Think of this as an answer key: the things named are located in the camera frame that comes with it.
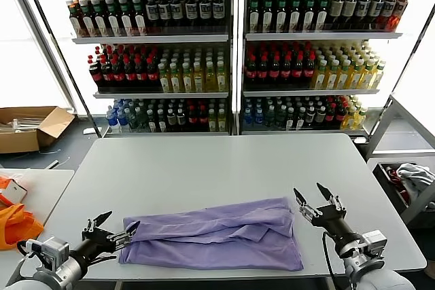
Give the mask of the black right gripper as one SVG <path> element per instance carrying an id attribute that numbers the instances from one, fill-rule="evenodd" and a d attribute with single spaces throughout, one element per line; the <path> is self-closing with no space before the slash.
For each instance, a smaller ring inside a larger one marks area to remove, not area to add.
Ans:
<path id="1" fill-rule="evenodd" d="M 346 215 L 346 208 L 342 205 L 338 195 L 333 195 L 332 192 L 321 183 L 317 183 L 317 188 L 326 201 L 335 208 L 337 213 L 340 213 L 342 216 Z M 340 258 L 349 257 L 347 252 L 357 246 L 354 243 L 357 244 L 361 236 L 353 232 L 340 215 L 336 217 L 326 217 L 321 211 L 309 205 L 304 196 L 296 188 L 294 188 L 294 194 L 299 206 L 299 212 L 302 216 L 311 225 L 325 229 L 332 237 L 335 243 L 334 249 Z"/>

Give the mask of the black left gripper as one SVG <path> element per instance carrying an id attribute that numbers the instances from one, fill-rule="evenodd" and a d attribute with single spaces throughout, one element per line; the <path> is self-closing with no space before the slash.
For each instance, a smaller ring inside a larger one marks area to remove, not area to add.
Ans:
<path id="1" fill-rule="evenodd" d="M 113 253 L 116 251 L 116 246 L 128 245 L 140 221 L 130 223 L 127 228 L 117 234 L 99 229 L 112 214 L 112 211 L 101 213 L 94 219 L 88 219 L 86 227 L 82 232 L 82 242 L 72 251 L 69 256 L 74 258 L 81 268 L 88 268 L 103 261 L 115 259 Z"/>

